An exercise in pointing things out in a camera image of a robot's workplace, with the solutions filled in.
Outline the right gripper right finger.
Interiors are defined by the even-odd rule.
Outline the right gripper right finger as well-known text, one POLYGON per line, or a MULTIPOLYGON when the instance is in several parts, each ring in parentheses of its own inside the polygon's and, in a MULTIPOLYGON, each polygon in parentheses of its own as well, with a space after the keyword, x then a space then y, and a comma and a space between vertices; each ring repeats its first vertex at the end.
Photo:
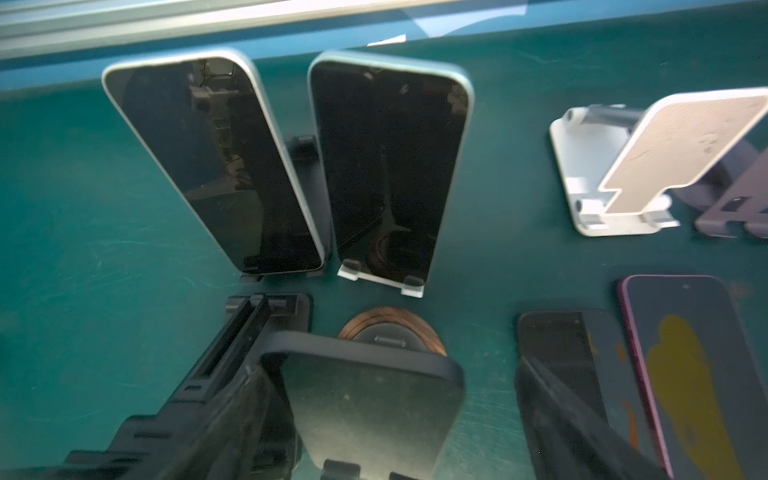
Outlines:
POLYGON ((664 479, 540 361, 523 357, 518 407, 538 479, 664 479))

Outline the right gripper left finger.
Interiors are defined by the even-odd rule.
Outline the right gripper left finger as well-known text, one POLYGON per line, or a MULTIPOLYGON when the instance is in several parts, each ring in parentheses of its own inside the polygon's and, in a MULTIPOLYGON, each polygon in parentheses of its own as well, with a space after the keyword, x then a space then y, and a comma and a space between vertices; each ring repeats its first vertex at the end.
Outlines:
POLYGON ((101 451, 58 465, 4 469, 4 479, 289 479, 300 438, 272 376, 245 366, 212 398, 132 416, 101 451))

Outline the purple phone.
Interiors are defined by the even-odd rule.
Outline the purple phone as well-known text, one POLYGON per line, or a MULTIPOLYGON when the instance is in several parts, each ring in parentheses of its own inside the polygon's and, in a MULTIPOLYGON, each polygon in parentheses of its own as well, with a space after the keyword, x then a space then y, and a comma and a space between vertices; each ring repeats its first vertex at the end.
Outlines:
POLYGON ((767 384, 724 283, 632 275, 619 283, 652 438, 673 479, 767 476, 767 384))

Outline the white phone stand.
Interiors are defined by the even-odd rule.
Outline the white phone stand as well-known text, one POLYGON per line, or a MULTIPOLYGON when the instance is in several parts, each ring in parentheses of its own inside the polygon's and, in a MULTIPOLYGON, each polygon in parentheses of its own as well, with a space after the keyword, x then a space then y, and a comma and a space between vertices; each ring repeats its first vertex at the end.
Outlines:
POLYGON ((701 179, 766 113, 764 87, 677 93, 645 110, 567 110, 549 136, 575 229, 605 237, 679 226, 668 190, 701 179))

